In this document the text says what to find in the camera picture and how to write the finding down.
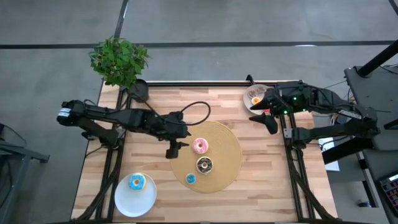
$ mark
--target gray floor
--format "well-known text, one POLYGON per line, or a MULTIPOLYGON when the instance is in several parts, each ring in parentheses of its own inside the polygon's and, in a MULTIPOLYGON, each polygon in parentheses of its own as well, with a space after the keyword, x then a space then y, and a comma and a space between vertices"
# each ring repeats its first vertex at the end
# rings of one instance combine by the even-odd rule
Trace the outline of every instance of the gray floor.
MULTIPOLYGON (((0 44, 96 43, 113 35, 121 3, 0 0, 0 44)), ((397 26, 387 0, 138 0, 128 5, 121 36, 146 43, 394 40, 397 26)), ((303 79, 325 87, 385 47, 150 49, 143 78, 242 80, 250 73, 258 80, 303 79)), ((78 128, 63 127, 55 118, 64 100, 98 99, 101 80, 90 68, 88 51, 0 50, 0 123, 21 133, 30 148, 51 154, 48 164, 31 162, 12 223, 70 217, 87 142, 78 128)), ((343 97, 348 86, 331 89, 343 97)), ((339 217, 363 220, 366 212, 354 206, 363 194, 342 196, 355 184, 331 186, 339 217)))

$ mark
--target round woven placemat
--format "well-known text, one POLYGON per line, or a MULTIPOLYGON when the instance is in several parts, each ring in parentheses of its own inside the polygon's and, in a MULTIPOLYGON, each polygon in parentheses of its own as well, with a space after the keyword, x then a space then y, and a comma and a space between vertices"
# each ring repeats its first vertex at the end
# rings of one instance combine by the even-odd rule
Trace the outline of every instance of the round woven placemat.
POLYGON ((196 126, 190 126, 188 136, 183 142, 189 146, 183 147, 178 153, 178 158, 171 159, 170 164, 176 178, 189 189, 200 193, 213 193, 223 190, 239 174, 242 164, 242 150, 239 141, 232 131, 225 125, 206 121, 196 126), (204 138, 209 144, 209 149, 204 154, 197 154, 192 149, 196 138, 204 138), (197 171, 197 160, 207 156, 213 162, 213 169, 209 174, 197 171), (187 184, 187 174, 195 174, 197 181, 187 184))

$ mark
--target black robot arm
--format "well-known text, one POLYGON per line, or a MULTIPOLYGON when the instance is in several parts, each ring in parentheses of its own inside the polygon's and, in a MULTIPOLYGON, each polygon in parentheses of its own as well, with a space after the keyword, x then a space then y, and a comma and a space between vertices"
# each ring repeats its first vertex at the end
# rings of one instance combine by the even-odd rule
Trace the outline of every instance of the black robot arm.
POLYGON ((149 134, 160 141, 170 141, 170 149, 166 151, 168 159, 177 158, 178 150, 188 145, 177 142, 177 138, 185 138, 190 135, 182 119, 183 113, 180 111, 157 116, 152 110, 115 110, 88 105, 79 100, 63 102, 62 109, 57 116, 57 121, 60 124, 78 126, 85 130, 82 133, 84 137, 96 136, 101 143, 111 147, 119 146, 119 133, 115 129, 105 129, 93 120, 119 124, 128 131, 149 134))
POLYGON ((251 117, 250 120, 265 124, 271 134, 277 132, 274 117, 288 113, 316 111, 321 114, 338 113, 351 118, 345 124, 324 128, 285 129, 285 136, 299 148, 305 148, 306 143, 312 139, 342 135, 371 138, 380 132, 376 126, 377 116, 374 109, 348 103, 333 91, 311 86, 303 81, 277 83, 275 88, 267 89, 263 99, 251 109, 269 109, 270 116, 263 113, 251 117))

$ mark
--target white bowl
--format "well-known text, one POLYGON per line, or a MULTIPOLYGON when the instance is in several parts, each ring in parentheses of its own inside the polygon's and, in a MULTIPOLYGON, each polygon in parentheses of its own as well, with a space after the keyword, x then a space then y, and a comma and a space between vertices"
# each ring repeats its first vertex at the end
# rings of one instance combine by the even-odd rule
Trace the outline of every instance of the white bowl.
POLYGON ((127 217, 138 217, 147 213, 156 201, 156 185, 146 174, 146 185, 142 190, 133 190, 129 186, 130 176, 125 176, 116 187, 114 202, 118 210, 127 217))

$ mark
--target wooden table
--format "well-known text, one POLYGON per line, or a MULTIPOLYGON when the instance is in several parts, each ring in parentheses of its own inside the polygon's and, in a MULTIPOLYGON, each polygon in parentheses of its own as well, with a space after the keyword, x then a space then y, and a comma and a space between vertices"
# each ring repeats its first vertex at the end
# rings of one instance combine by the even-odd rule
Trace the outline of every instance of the wooden table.
MULTIPOLYGON (((165 158, 168 142, 159 142, 145 134, 127 133, 120 180, 133 173, 150 175, 157 186, 157 200, 152 209, 138 218, 125 217, 115 208, 114 222, 293 222, 297 221, 290 176, 281 130, 270 135, 265 126, 248 120, 251 113, 244 107, 246 87, 150 87, 148 103, 158 113, 177 111, 194 101, 211 105, 210 121, 221 122, 239 139, 243 163, 236 180, 213 194, 200 194, 184 187, 174 176, 165 158)), ((99 106, 114 108, 118 87, 103 86, 99 106)), ((133 103, 132 108, 145 108, 133 103)), ((193 122, 206 115, 202 105, 184 111, 184 120, 193 122)), ((312 128, 310 113, 295 115, 297 126, 312 128)), ((110 124, 101 125, 110 128, 110 124)), ((90 142, 90 152, 99 146, 90 142)), ((84 163, 72 211, 78 217, 98 193, 106 150, 90 155, 84 163)), ((309 144, 304 161, 312 192, 333 216, 337 217, 333 196, 319 147, 309 144)), ((104 203, 107 211, 109 193, 104 203)), ((300 192, 304 217, 308 217, 303 193, 300 192)))

